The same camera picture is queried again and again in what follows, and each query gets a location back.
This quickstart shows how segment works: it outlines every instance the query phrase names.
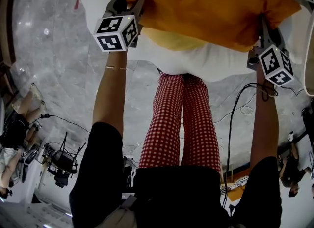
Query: marble floor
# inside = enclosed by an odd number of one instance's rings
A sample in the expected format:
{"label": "marble floor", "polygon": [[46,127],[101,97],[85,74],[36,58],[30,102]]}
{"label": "marble floor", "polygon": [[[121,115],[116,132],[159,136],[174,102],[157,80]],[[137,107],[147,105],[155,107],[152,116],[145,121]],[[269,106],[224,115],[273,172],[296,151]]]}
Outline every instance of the marble floor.
{"label": "marble floor", "polygon": [[[12,68],[12,74],[22,96],[26,94],[31,82],[36,82],[46,102],[47,112],[90,130],[95,96],[107,54],[98,49],[86,27],[84,7],[80,3],[76,8],[76,2],[77,0],[14,1],[13,34],[17,62]],[[301,67],[294,66],[294,71],[300,80]],[[128,61],[123,152],[133,155],[137,162],[151,121],[157,80],[158,72],[151,63]],[[214,122],[232,110],[241,88],[254,81],[253,73],[207,84]],[[298,80],[289,86],[296,91],[302,88]],[[308,105],[310,99],[304,92],[297,97],[290,90],[278,89],[278,92],[276,102],[282,142],[290,131],[300,133],[304,130],[301,110]],[[249,106],[254,109],[254,94],[254,89],[245,91],[238,105],[251,101]],[[249,114],[252,111],[245,108],[243,113]],[[244,115],[238,110],[234,115],[231,164],[235,167],[249,161],[254,114],[255,112]],[[68,131],[67,146],[77,150],[88,139],[86,131],[60,119],[52,117],[40,121],[43,126],[41,137],[45,142],[61,143]],[[230,116],[227,116],[215,124],[223,163],[227,159],[229,123]]]}

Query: bracelet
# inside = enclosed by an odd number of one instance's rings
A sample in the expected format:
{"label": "bracelet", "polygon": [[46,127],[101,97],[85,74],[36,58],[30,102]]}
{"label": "bracelet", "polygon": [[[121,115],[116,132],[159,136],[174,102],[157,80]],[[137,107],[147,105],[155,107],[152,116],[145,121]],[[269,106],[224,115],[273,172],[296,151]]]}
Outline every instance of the bracelet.
{"label": "bracelet", "polygon": [[108,69],[115,69],[114,66],[109,66],[109,65],[106,65],[106,68],[108,68]]}

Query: red object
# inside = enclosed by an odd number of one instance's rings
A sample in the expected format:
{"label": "red object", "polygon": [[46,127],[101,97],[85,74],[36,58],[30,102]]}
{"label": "red object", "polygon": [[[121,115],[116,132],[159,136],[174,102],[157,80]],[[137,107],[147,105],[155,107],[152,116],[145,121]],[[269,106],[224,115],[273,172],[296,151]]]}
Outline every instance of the red object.
{"label": "red object", "polygon": [[77,10],[78,8],[79,8],[79,0],[77,0],[77,2],[75,3],[74,10]]}
{"label": "red object", "polygon": [[138,167],[179,165],[182,106],[184,151],[181,165],[205,166],[220,173],[219,146],[207,87],[193,75],[161,75],[153,103],[153,119]]}

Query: red checkered pants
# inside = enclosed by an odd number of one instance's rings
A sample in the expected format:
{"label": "red checkered pants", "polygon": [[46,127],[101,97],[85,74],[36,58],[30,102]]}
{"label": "red checkered pants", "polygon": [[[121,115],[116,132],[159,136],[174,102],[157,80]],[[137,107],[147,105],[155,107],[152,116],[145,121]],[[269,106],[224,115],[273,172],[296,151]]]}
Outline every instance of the red checkered pants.
{"label": "red checkered pants", "polygon": [[161,74],[153,119],[144,141],[139,168],[178,166],[183,106],[182,166],[206,166],[220,173],[219,147],[207,87],[190,74]]}

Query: black shorts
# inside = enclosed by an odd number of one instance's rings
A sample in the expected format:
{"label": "black shorts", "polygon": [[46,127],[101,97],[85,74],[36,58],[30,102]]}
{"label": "black shorts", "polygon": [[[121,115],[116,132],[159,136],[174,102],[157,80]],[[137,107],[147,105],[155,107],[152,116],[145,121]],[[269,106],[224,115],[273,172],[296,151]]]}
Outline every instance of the black shorts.
{"label": "black shorts", "polygon": [[23,146],[28,127],[29,123],[23,116],[18,114],[5,131],[2,146],[13,149]]}

